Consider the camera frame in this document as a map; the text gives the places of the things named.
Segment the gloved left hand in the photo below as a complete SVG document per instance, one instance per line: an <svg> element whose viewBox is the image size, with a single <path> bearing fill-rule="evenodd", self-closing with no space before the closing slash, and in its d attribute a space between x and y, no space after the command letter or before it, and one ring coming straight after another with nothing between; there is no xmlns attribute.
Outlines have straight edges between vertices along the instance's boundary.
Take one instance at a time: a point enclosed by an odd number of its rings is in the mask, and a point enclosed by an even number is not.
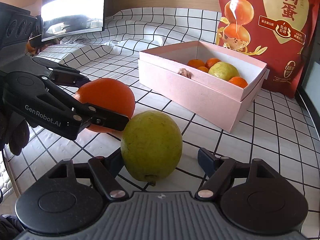
<svg viewBox="0 0 320 240"><path fill-rule="evenodd" d="M20 155L29 142L28 123L16 112L1 108L1 150L9 145L13 155Z"/></svg>

